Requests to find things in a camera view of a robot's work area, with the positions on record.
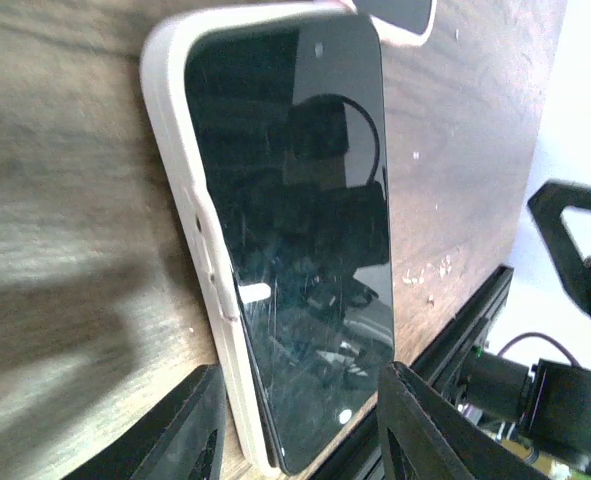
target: black metal frame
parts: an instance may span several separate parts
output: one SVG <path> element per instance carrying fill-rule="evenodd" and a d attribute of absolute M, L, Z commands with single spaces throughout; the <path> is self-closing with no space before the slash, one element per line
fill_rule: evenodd
<path fill-rule="evenodd" d="M 452 399 L 454 381 L 468 352 L 482 347 L 493 323 L 506 304 L 513 269 L 500 266 L 464 305 L 411 368 L 444 398 Z M 373 409 L 334 453 L 311 476 L 313 480 L 381 480 L 384 478 Z"/>

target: wood grain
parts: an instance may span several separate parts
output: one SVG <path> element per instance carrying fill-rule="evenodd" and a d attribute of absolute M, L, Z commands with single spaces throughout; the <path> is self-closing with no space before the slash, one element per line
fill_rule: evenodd
<path fill-rule="evenodd" d="M 217 360 L 137 70 L 216 3 L 0 1 L 0 479 L 61 477 Z M 383 49 L 399 360 L 510 250 L 564 9 L 439 0 L 427 45 Z M 230 418 L 224 463 L 258 477 Z"/>

